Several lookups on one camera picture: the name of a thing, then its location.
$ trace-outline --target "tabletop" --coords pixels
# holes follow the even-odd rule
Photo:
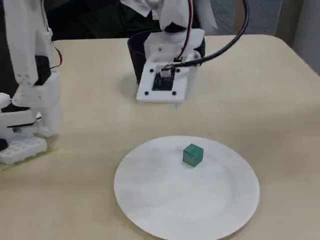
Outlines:
[[[206,39],[212,53],[232,36]],[[175,109],[137,103],[126,39],[56,43],[64,123],[50,151],[0,171],[4,240],[154,240],[121,212],[114,175],[145,141],[218,141],[256,172],[257,212],[228,240],[320,240],[320,77],[284,42],[246,35],[199,70]]]

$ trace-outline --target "white paper plate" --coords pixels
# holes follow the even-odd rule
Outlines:
[[[190,144],[204,149],[195,168],[183,162]],[[242,228],[255,213],[259,182],[236,152],[209,139],[167,136],[131,151],[119,165],[114,192],[139,228],[166,240],[215,240]]]

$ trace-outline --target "white lego brick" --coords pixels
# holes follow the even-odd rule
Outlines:
[[[47,151],[46,140],[35,136],[16,136],[8,139],[8,148],[0,151],[0,163],[13,165]]]

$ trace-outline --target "wall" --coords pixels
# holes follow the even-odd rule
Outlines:
[[[320,0],[304,1],[293,48],[320,74]]]

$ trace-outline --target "small green block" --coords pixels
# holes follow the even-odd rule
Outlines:
[[[183,150],[183,162],[192,167],[198,166],[203,158],[204,149],[199,146],[190,144],[186,149]]]

